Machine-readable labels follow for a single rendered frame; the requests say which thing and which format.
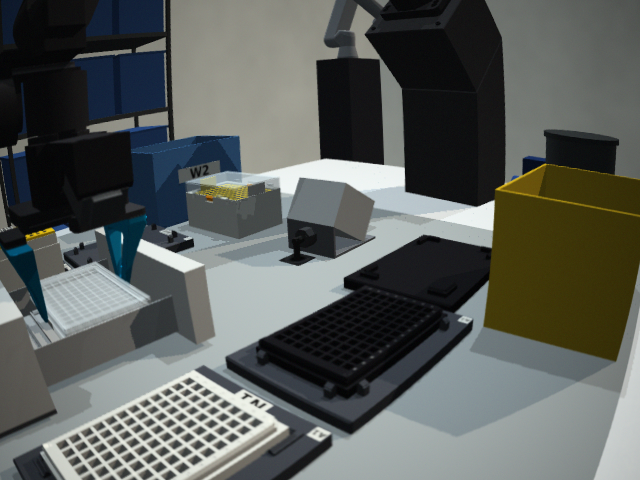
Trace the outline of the blue bin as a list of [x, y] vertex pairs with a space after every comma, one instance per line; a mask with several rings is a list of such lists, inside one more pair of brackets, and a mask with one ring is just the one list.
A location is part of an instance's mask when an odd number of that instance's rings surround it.
[[145, 206], [146, 225], [164, 228], [189, 221], [186, 181], [241, 172], [239, 136], [188, 137], [131, 149], [131, 155], [134, 182], [128, 189], [129, 202]]

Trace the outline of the yellow open-top box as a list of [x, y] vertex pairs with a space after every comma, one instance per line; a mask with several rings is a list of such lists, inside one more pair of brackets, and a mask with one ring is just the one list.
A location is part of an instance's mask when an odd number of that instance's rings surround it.
[[616, 362], [639, 265], [640, 179], [544, 164], [495, 189], [483, 327]]

